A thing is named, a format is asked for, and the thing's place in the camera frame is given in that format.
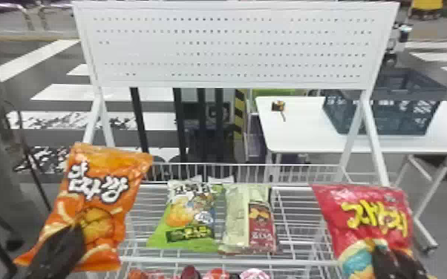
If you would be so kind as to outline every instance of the green snack bag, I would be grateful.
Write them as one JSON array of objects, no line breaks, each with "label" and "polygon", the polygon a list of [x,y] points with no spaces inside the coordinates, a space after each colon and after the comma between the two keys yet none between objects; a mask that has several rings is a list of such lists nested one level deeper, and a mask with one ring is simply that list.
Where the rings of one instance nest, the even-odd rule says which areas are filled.
[{"label": "green snack bag", "polygon": [[168,202],[148,247],[216,252],[215,201],[222,186],[190,180],[168,181]]}]

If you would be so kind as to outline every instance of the blue plastic crate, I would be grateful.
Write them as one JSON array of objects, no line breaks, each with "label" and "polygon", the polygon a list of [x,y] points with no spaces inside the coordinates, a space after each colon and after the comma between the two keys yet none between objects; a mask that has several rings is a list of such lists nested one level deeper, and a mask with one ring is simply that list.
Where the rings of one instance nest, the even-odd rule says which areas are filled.
[{"label": "blue plastic crate", "polygon": [[[360,91],[326,90],[324,111],[340,134],[350,130]],[[382,70],[371,97],[378,134],[424,135],[447,87],[412,69]],[[365,134],[362,125],[359,133]]]}]

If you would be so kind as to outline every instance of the orange snack bag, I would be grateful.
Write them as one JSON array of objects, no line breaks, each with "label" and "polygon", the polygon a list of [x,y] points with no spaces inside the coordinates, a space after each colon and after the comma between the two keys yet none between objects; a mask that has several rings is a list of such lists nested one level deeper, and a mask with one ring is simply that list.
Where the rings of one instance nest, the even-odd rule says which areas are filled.
[{"label": "orange snack bag", "polygon": [[120,268],[116,247],[125,239],[125,215],[151,164],[149,154],[76,143],[38,243],[14,262],[28,266],[46,239],[78,219],[86,252],[74,271]]}]

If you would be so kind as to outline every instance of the wire shelf rack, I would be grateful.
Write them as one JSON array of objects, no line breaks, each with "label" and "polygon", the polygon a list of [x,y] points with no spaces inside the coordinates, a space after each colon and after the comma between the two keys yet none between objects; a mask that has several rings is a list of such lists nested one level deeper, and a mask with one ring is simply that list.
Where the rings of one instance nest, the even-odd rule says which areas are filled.
[{"label": "wire shelf rack", "polygon": [[[342,278],[334,258],[331,236],[326,229],[312,184],[333,184],[337,165],[267,165],[218,163],[155,163],[141,185],[136,203],[127,216],[127,238],[118,246],[123,262],[120,271],[95,278],[123,279],[132,269],[159,270],[175,278],[187,265],[202,275],[214,268],[242,272],[249,268],[276,278]],[[278,175],[273,182],[272,173]],[[161,250],[146,246],[166,206],[166,182],[191,179],[211,183],[266,183],[273,185],[271,203],[279,241],[276,255],[219,255],[188,250]],[[216,204],[215,238],[220,239],[226,203]]]}]

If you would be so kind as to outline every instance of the white pegboard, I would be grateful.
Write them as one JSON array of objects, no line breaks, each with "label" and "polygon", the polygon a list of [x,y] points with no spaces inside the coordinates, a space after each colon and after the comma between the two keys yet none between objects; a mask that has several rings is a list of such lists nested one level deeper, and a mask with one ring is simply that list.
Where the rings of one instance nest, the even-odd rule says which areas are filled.
[{"label": "white pegboard", "polygon": [[99,86],[368,89],[395,2],[75,1]]}]

